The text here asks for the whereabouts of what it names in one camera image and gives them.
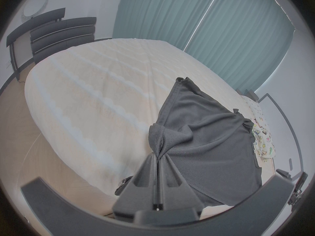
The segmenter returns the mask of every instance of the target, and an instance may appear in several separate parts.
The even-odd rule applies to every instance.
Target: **mattress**
[[[152,152],[148,131],[177,77],[233,112],[254,119],[219,76],[164,41],[111,39],[71,47],[39,62],[25,83],[31,116],[57,155],[105,194],[134,175]],[[273,174],[263,162],[262,182]]]

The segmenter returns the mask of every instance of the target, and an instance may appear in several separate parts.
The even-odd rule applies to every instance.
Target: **patterned cloth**
[[[273,158],[276,155],[269,126],[259,104],[246,96],[242,97],[255,117],[252,119],[252,122],[254,123],[253,134],[256,138],[254,142],[256,153],[258,156],[263,157],[263,161],[266,162],[268,158]]]

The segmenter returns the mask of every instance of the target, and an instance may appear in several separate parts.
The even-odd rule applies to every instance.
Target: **cartoon print pillow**
[[[256,140],[254,142],[254,148],[258,156],[263,158],[272,158],[275,156],[275,148],[272,142],[270,129],[267,122],[264,120],[262,109],[259,104],[246,96],[242,96],[245,102],[253,112],[255,119],[252,120],[253,135]]]

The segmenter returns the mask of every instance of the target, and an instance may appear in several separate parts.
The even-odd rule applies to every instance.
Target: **curtain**
[[[183,50],[212,0],[121,0],[112,38],[163,40]]]
[[[215,0],[185,51],[232,88],[255,91],[280,64],[293,32],[275,0]]]
[[[193,35],[185,52],[232,88],[255,91],[283,59],[294,27],[275,0],[214,0],[207,11],[212,1],[121,0],[113,38],[163,40],[184,50]]]

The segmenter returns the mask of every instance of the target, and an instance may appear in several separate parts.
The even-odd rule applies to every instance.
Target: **curtain fold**
[[[275,0],[215,0],[186,52],[232,88],[255,91],[283,59],[293,32]]]
[[[212,0],[121,0],[113,38],[163,40],[183,50]]]
[[[113,38],[184,50],[212,0],[121,0]],[[185,52],[232,88],[255,91],[283,59],[294,27],[275,0],[214,0]]]

